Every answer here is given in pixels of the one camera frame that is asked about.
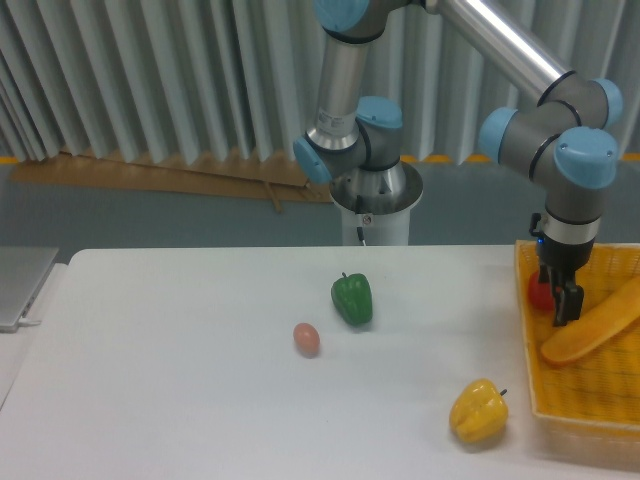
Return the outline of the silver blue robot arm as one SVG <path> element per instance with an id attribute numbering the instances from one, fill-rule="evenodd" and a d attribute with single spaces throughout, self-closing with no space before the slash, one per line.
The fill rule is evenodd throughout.
<path id="1" fill-rule="evenodd" d="M 400 107 L 360 93 L 369 47 L 401 8 L 399 1 L 314 3 L 327 46 L 316 115 L 293 152 L 308 179 L 329 185 L 345 211 L 348 244 L 406 243 L 407 230 L 393 232 L 386 217 L 407 216 L 422 194 L 416 171 L 400 163 Z M 491 160 L 544 189 L 545 208 L 529 227 L 538 280 L 552 295 L 555 325 L 577 320 L 584 292 L 576 274 L 590 258 L 616 175 L 619 150 L 608 129 L 622 114 L 621 92 L 609 80 L 581 78 L 494 2 L 426 1 L 423 8 L 455 26 L 536 102 L 529 112 L 492 112 L 478 144 Z"/>

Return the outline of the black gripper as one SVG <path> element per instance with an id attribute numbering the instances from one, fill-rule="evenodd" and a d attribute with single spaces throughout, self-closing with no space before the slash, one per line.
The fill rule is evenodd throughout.
<path id="1" fill-rule="evenodd" d="M 537 240 L 537 292 L 540 298 L 554 299 L 554 327 L 567 326 L 580 318 L 584 290 L 574 279 L 576 272 L 588 262 L 593 245 L 594 240 L 581 244 L 564 244 L 547 236 Z M 550 283 L 552 275 L 564 282 Z"/>

